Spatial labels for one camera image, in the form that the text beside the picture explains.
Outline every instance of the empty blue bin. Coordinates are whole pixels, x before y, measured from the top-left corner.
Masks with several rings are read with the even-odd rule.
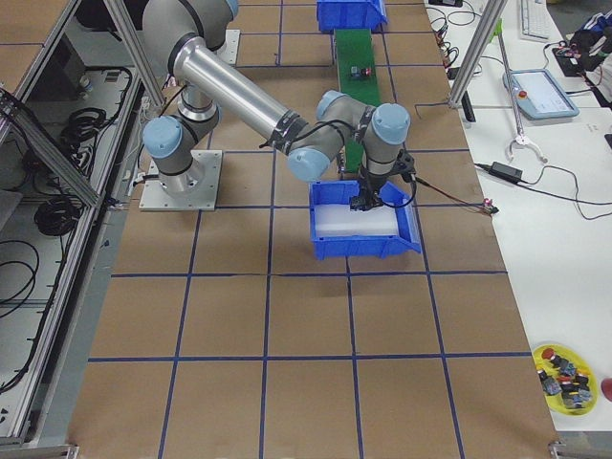
[[[370,29],[386,24],[383,0],[317,0],[318,29]]]
[[[349,206],[350,199],[360,192],[356,181],[315,182],[310,184],[310,232],[319,260],[330,256],[378,256],[398,255],[405,251],[421,253],[421,240],[412,205],[395,208],[398,233],[389,235],[321,235],[317,229],[316,206],[341,204]],[[409,196],[391,183],[387,183],[380,196],[393,206],[403,204]]]

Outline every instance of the green strip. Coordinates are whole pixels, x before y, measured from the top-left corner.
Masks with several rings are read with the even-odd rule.
[[[336,59],[338,63],[339,89],[342,93],[368,105],[379,106],[381,96],[376,80],[376,66],[372,50],[372,34],[368,29],[335,30]],[[372,75],[365,78],[351,77],[351,67],[369,67]],[[346,145],[346,171],[357,172],[360,168],[363,148],[350,141]]]

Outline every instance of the white keyboard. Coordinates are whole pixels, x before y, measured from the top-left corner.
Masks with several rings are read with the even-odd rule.
[[[520,0],[521,38],[548,41],[551,36],[546,0]]]

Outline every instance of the gray robot arm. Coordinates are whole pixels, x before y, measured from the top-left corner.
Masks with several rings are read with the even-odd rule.
[[[389,175],[413,177],[411,158],[402,151],[409,126],[402,106],[376,108],[329,91],[312,126],[220,59],[215,51],[225,45],[227,25],[237,13],[236,0],[150,0],[144,12],[148,48],[187,84],[176,120],[154,120],[144,131],[161,174],[173,178],[176,190],[186,188],[197,173],[188,170],[189,145],[214,128],[217,103],[285,153],[289,168],[306,182],[318,180],[349,139],[360,142],[365,155],[355,209],[380,206],[378,191]],[[179,129],[189,135],[178,136]]]

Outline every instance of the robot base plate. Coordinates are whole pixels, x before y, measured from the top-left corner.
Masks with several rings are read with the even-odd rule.
[[[165,192],[159,180],[144,184],[141,197],[141,210],[214,210],[217,203],[219,176],[223,152],[221,150],[192,150],[193,159],[204,166],[205,176],[196,189],[182,196],[171,196]],[[151,162],[149,175],[158,174],[158,168]]]

